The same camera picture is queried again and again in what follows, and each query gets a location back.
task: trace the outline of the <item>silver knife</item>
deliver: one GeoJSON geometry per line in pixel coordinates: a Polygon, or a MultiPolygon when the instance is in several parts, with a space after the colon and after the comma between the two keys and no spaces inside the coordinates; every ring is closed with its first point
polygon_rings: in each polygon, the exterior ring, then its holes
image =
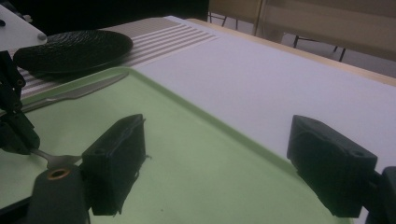
{"type": "Polygon", "coordinates": [[[107,87],[113,83],[116,83],[127,76],[128,76],[128,73],[121,74],[121,75],[118,75],[115,77],[110,77],[110,78],[100,80],[98,82],[94,82],[92,84],[88,84],[86,86],[83,86],[83,87],[80,87],[77,89],[73,89],[71,91],[66,91],[66,92],[63,92],[63,93],[60,93],[57,95],[47,97],[42,100],[32,102],[30,104],[24,105],[22,107],[22,112],[29,112],[29,111],[41,108],[46,105],[55,104],[55,103],[63,101],[63,100],[77,99],[79,97],[91,94],[95,91],[99,91],[99,90],[103,89],[104,87],[107,87]]]}

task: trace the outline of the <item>green tray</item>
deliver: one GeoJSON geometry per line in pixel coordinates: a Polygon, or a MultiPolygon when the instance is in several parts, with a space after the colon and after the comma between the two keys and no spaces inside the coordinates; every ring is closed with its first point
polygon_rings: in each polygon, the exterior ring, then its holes
{"type": "MultiPolygon", "coordinates": [[[[81,154],[118,119],[146,118],[147,159],[122,214],[92,223],[351,223],[333,217],[294,168],[264,147],[130,68],[114,68],[26,99],[123,72],[103,90],[27,114],[41,149],[81,154]]],[[[0,207],[30,196],[46,163],[0,152],[0,207]]]]}

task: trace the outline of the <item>chair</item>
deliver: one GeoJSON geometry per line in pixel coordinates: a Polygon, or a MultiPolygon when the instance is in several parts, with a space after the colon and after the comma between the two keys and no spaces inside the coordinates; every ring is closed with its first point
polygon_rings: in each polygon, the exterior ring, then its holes
{"type": "Polygon", "coordinates": [[[259,21],[262,0],[210,0],[209,1],[209,19],[212,22],[212,13],[224,16],[219,18],[223,20],[221,26],[224,26],[228,17],[236,19],[236,29],[238,21],[253,23],[253,34],[255,35],[257,23],[259,21]]]}
{"type": "MultiPolygon", "coordinates": [[[[302,38],[302,37],[300,37],[299,35],[297,35],[297,36],[294,38],[294,42],[293,42],[293,47],[294,47],[294,48],[297,47],[297,42],[298,42],[299,39],[307,40],[307,41],[315,41],[315,42],[318,42],[317,40],[308,39],[308,38],[302,38]]],[[[334,50],[333,50],[332,52],[335,52],[337,49],[338,49],[338,46],[335,46],[335,47],[334,47],[334,50]]],[[[340,59],[338,60],[338,62],[343,61],[343,58],[344,58],[344,54],[345,54],[345,53],[346,53],[346,49],[343,49],[343,51],[341,52],[341,56],[340,56],[340,59]]]]}

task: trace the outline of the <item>floor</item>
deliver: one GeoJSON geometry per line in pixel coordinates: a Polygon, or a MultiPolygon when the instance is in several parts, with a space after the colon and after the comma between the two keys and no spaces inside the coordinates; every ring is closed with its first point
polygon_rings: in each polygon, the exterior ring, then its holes
{"type": "MultiPolygon", "coordinates": [[[[222,24],[222,20],[216,18],[212,18],[212,22],[218,25],[222,24]]],[[[224,24],[224,27],[235,30],[235,25],[236,20],[228,18],[224,24]]],[[[239,21],[237,30],[250,35],[253,30],[253,24],[239,21]]],[[[282,44],[292,47],[294,38],[295,35],[285,34],[283,36],[282,44]]],[[[333,52],[334,46],[332,45],[306,40],[299,40],[297,49],[334,59],[336,61],[339,60],[342,52],[342,49],[340,48],[338,48],[336,52],[333,52]]],[[[389,77],[396,77],[396,62],[359,53],[350,49],[346,50],[342,63],[347,63],[389,77]]]]}

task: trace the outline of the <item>chair backrest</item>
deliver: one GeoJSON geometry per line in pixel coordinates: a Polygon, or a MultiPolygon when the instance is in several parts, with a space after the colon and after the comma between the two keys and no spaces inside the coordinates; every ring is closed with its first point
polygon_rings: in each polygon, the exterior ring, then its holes
{"type": "Polygon", "coordinates": [[[262,0],[209,0],[209,12],[257,26],[262,0]]]}
{"type": "Polygon", "coordinates": [[[258,26],[396,61],[395,0],[264,0],[258,26]]]}

